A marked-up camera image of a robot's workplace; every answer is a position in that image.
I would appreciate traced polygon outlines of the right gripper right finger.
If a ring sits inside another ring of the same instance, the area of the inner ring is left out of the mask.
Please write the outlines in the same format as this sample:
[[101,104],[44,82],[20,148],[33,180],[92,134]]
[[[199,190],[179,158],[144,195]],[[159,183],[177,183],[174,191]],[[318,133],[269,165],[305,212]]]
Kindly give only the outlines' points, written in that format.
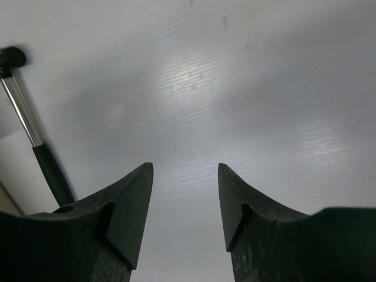
[[236,281],[374,281],[375,210],[330,207],[307,215],[218,166],[226,250]]

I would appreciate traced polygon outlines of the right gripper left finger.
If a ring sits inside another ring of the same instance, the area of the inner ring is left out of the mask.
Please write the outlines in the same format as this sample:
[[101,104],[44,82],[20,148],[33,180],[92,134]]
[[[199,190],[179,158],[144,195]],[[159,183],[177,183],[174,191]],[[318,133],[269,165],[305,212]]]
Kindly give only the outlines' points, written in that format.
[[1,213],[2,281],[129,281],[153,185],[146,162],[51,213]]

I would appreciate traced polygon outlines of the beige plastic toolbox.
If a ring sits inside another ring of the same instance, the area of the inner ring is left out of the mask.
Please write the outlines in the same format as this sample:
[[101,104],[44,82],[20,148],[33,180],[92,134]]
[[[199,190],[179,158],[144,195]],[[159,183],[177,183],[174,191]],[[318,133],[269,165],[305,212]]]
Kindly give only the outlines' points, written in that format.
[[25,212],[1,182],[1,211],[15,216],[25,216]]

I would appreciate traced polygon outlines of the small rubber mallet hammer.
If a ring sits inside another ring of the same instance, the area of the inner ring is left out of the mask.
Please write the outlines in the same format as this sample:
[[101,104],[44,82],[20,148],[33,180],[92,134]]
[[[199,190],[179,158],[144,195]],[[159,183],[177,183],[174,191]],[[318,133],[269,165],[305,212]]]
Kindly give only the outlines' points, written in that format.
[[14,79],[13,71],[25,66],[26,63],[26,55],[21,49],[16,46],[1,48],[1,85],[32,145],[34,155],[55,200],[60,207],[63,207],[73,203],[75,199],[57,160],[44,142],[26,100]]

